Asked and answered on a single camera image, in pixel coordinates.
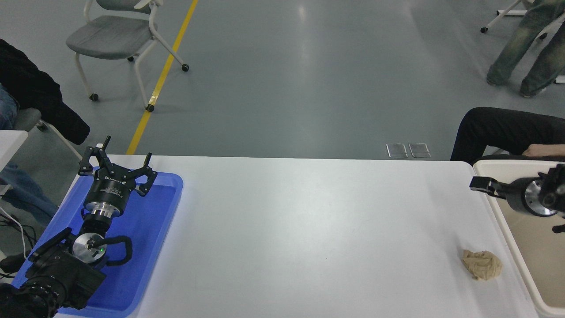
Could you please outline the person's hand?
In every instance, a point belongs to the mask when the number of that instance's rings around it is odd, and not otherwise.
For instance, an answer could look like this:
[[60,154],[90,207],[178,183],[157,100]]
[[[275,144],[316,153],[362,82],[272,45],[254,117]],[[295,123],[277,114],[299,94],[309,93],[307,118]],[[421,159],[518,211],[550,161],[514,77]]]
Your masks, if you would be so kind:
[[521,155],[527,157],[564,157],[564,144],[531,144]]

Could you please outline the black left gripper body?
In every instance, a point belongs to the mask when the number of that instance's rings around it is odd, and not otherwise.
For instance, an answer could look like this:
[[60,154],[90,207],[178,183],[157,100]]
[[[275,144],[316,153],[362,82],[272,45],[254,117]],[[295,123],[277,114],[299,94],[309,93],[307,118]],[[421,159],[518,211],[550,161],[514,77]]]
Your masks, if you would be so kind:
[[94,181],[83,206],[94,209],[96,205],[104,203],[116,209],[125,209],[135,187],[136,182],[133,179],[125,179],[123,174],[116,173],[111,176],[107,169],[98,169],[94,173]]

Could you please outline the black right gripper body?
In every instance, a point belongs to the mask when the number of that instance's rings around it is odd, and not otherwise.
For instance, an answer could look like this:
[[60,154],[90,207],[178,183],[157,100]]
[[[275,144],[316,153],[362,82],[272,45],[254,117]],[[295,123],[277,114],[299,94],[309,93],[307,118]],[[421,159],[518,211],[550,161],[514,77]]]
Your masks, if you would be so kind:
[[525,190],[532,182],[533,178],[519,178],[504,190],[506,201],[514,211],[531,214],[531,209],[525,201]]

